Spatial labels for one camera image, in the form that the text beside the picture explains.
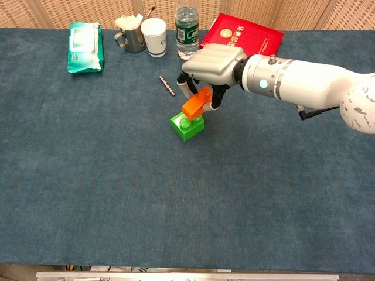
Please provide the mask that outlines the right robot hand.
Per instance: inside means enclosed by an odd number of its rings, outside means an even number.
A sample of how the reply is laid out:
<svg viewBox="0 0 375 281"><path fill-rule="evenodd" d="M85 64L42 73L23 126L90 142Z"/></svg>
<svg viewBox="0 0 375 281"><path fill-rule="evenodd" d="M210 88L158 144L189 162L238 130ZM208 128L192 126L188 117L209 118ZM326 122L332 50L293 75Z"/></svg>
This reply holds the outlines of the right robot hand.
<svg viewBox="0 0 375 281"><path fill-rule="evenodd" d="M212 87L212 100L202 106L204 111L215 111L221 105L226 90L239 83L238 70L247 55L240 47L207 44L182 64L177 84L190 99L198 93L194 83L205 82Z"/></svg>

